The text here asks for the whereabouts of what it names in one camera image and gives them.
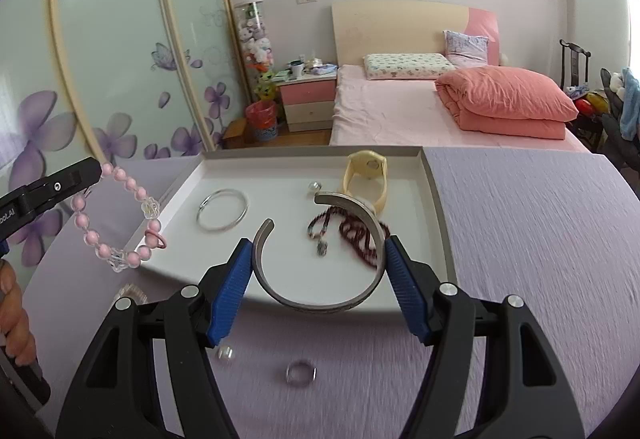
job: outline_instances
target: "clear cylindrical container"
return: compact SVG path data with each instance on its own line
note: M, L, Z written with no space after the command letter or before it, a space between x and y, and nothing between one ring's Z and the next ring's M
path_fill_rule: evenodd
M273 99L273 53L262 13L263 0L249 0L234 6L242 62L257 98Z

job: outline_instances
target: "pink folded quilt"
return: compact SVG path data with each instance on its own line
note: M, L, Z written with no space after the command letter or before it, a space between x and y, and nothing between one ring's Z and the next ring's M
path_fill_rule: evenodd
M476 67L447 72L436 81L460 108L500 119L575 119L574 102L554 81L517 67Z
M539 137L542 139L564 139L566 129L561 121L548 119L504 119L479 115L454 101L447 87L436 84L440 99L447 107L461 130L475 130L477 132L521 135L526 137Z

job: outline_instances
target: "dark red bead necklace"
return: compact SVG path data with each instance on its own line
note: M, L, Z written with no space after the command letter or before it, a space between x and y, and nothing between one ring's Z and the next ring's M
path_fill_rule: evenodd
M318 241L318 255L324 256L326 254L326 242L322 238L329 227L329 220L334 214L344 217L344 220L340 223L340 228L338 228L341 237L351 244L351 247L365 263L375 267L378 254L376 248L371 247L371 232L357 216L351 215L344 208L337 208L336 206L332 206L325 212L320 213L306 228L309 238ZM318 233L314 233L314 226L323 217L322 229ZM380 226L382 226L382 230L385 233L385 239L388 239L391 235L389 227L385 223L380 223Z

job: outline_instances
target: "wooden floor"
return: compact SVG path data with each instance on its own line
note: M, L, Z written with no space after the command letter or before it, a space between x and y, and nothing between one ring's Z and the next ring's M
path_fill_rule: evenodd
M327 146L331 139L331 130L309 130L308 132L289 132L281 127L276 139L265 142L247 143L247 148L262 146Z

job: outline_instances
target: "blue towel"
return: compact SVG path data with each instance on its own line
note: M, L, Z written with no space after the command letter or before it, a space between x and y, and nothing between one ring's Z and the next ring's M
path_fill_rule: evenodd
M622 139L633 141L640 122L640 83L634 78L629 67L622 69L622 80L625 82L626 92L620 116L620 133Z

